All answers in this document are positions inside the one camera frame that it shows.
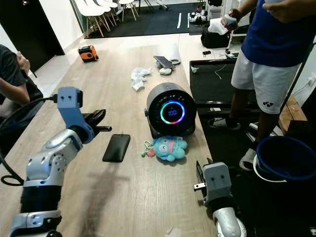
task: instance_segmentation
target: floor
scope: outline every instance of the floor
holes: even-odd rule
[[[150,0],[152,4],[156,3],[156,0]],[[193,0],[164,0],[166,4],[172,2],[185,3],[193,2]],[[122,49],[131,47],[141,47],[162,43],[174,43],[178,46],[182,65],[184,67],[188,83],[190,83],[190,68],[189,63],[192,60],[211,60],[226,58],[225,48],[207,49],[202,46],[200,36],[190,36],[186,34],[173,34],[173,35],[156,35],[156,36],[138,36],[138,37],[120,37],[120,38],[103,38],[103,39],[82,39],[76,47],[70,50],[66,55],[55,56],[41,68],[39,68],[35,74],[37,78],[31,76],[34,82],[38,85],[39,89],[47,97],[52,94],[54,89],[58,86],[58,83],[63,79],[64,75],[70,68],[70,66],[77,59],[79,46],[93,44],[96,51],[107,49]],[[240,43],[234,43],[231,45],[231,52],[238,52],[240,50]],[[206,57],[203,57],[203,51],[211,51]]]

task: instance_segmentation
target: blue plush toy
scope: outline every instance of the blue plush toy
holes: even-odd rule
[[[186,141],[179,140],[178,137],[160,137],[154,140],[154,151],[162,160],[174,161],[184,158],[187,145]]]

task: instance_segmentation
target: black phone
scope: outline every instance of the black phone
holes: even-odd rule
[[[122,162],[130,141],[128,134],[113,134],[103,155],[104,162]]]

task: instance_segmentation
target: black door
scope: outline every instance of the black door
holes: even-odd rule
[[[0,0],[0,23],[32,71],[65,54],[39,0]]]

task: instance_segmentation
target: table surface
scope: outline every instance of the table surface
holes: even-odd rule
[[[170,76],[161,76],[154,55],[180,59],[175,45],[154,45],[133,49],[98,52],[100,60],[83,63],[78,57],[61,83],[83,91],[83,113],[107,110],[99,125],[111,125],[112,132],[100,133],[78,153],[68,166],[59,208],[62,221],[58,231],[65,237],[162,237],[171,227],[181,229],[182,237],[215,236],[213,221],[201,204],[197,183],[196,160],[210,158],[201,123],[186,137],[187,154],[176,163],[156,157],[142,158],[143,142],[152,140],[144,108],[149,92],[162,82],[174,82],[190,92],[179,65]],[[153,68],[145,89],[131,87],[133,68]],[[40,109],[13,149],[7,162],[25,177],[28,159],[40,151],[48,139],[64,129],[56,104],[48,101]],[[102,162],[112,134],[131,135],[122,163]],[[7,174],[3,165],[0,175]],[[22,187],[0,184],[0,236],[7,236],[12,218],[19,212]]]

